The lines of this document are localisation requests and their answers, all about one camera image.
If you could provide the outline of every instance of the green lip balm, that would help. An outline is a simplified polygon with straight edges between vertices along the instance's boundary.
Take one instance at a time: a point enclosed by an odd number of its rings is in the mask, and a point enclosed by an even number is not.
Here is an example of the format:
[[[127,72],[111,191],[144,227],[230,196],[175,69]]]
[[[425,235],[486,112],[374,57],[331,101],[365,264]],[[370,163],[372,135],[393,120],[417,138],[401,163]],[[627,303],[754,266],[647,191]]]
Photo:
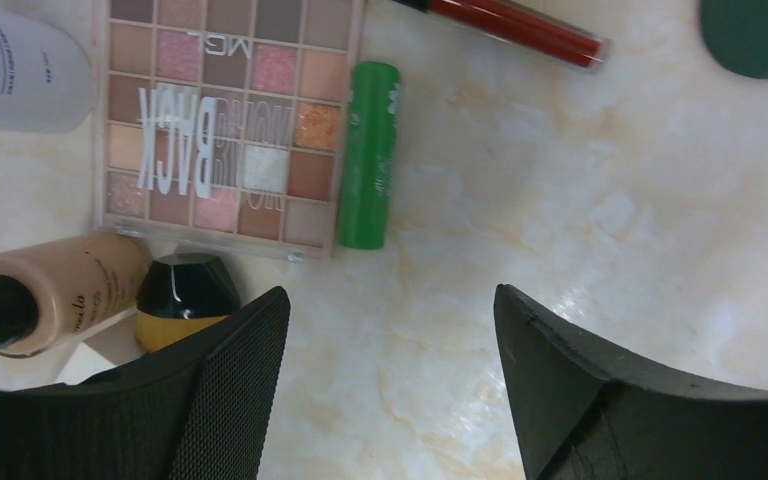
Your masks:
[[[361,62],[352,72],[337,227],[337,241],[344,247],[384,248],[400,97],[396,67]]]

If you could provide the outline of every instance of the translucent plastic bottle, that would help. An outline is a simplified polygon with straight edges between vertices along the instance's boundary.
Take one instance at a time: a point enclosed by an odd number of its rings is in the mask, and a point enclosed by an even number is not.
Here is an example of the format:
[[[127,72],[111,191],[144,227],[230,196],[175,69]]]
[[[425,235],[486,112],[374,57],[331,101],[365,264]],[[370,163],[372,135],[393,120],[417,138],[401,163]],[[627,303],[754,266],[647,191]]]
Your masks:
[[[0,130],[74,129],[90,112],[92,79],[68,35],[0,9]]]

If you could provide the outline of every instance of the lip gloss tube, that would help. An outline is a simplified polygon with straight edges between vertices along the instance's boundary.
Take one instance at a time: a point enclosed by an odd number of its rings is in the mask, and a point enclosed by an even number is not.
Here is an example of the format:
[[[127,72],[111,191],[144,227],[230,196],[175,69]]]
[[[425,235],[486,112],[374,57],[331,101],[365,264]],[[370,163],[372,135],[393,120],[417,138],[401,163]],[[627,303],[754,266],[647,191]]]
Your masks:
[[[599,70],[610,40],[507,0],[394,0],[436,13],[497,39],[528,47],[591,73]]]

